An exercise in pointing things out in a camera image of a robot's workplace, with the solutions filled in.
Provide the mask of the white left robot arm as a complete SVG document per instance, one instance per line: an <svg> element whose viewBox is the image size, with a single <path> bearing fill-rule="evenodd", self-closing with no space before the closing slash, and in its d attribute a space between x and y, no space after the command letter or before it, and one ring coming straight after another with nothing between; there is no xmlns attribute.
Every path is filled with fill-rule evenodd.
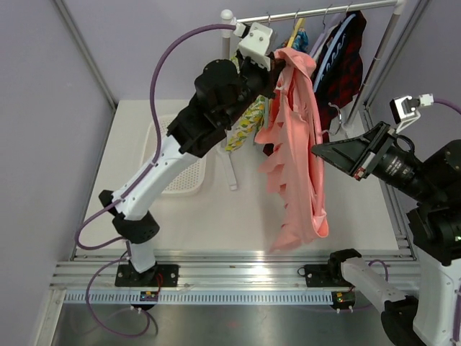
<svg viewBox="0 0 461 346"><path fill-rule="evenodd" d="M128 242L131 278L148 286L156 278L156 258L151 240L160 226L149 211L154 200L185 169L205 156L225 137L259 96L274 97L286 63L269 57L268 67L250 58L234 64L212 61L195 79L195 93L156 145L156 152L125 187L103 190L101 204L112 214L116 232Z"/></svg>

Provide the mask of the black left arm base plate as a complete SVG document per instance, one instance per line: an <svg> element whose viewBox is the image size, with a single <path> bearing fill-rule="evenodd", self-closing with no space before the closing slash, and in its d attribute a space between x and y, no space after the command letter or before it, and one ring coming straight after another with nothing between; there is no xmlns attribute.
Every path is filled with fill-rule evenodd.
<svg viewBox="0 0 461 346"><path fill-rule="evenodd" d="M129 262L119 265L115 277L116 287L158 287L175 288L179 277L179 266L156 264L151 269L139 273Z"/></svg>

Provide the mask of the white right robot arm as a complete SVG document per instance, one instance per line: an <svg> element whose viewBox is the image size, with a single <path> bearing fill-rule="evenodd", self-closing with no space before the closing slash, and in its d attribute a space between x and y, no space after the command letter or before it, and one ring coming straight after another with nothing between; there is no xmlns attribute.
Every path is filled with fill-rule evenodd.
<svg viewBox="0 0 461 346"><path fill-rule="evenodd" d="M380 277L355 249L333 252L327 277L334 285L358 289L379 312L394 345L460 343L460 141L453 140L421 161L401 135L378 123L361 136L317 144L312 152L361 180L373 175L413 198L408 212L418 250L421 282L411 296Z"/></svg>

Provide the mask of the pink pleated skirt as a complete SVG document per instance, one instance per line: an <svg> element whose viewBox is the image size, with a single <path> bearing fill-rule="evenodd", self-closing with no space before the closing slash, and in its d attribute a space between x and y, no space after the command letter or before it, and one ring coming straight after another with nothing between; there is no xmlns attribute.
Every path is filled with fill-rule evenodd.
<svg viewBox="0 0 461 346"><path fill-rule="evenodd" d="M277 193L285 214L271 252L286 252L329 234L323 160L312 153L323 142L321 119L310 77L316 68L307 54L293 48L276 50L286 66L279 75L269 124L256 134L258 144L273 152L259 167L267 191Z"/></svg>

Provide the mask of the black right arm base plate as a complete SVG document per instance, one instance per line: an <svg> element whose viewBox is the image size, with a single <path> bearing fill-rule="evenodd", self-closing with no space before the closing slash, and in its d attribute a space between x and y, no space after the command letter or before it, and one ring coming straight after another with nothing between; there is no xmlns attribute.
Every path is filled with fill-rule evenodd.
<svg viewBox="0 0 461 346"><path fill-rule="evenodd" d="M297 274L309 288L352 288L351 283L334 278L325 264L303 265Z"/></svg>

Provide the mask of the pink skirt hanger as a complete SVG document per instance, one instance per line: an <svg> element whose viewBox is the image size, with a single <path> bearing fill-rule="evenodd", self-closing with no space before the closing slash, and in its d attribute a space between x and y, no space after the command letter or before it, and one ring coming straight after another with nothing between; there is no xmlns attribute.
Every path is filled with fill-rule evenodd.
<svg viewBox="0 0 461 346"><path fill-rule="evenodd" d="M329 142L330 135L336 135L339 131L329 130L330 122L335 117L341 117L339 108L336 105L328 103L326 107L321 107L318 110L317 104L313 105L313 112L309 116L308 124L309 130L309 141L308 141L308 153L309 153L309 177L311 182L311 205L313 214L313 225L320 233L320 228L324 224L328 224L326 221L326 194L324 189L324 173L325 167L322 158L315 156L311 149L316 144L323 144Z"/></svg>

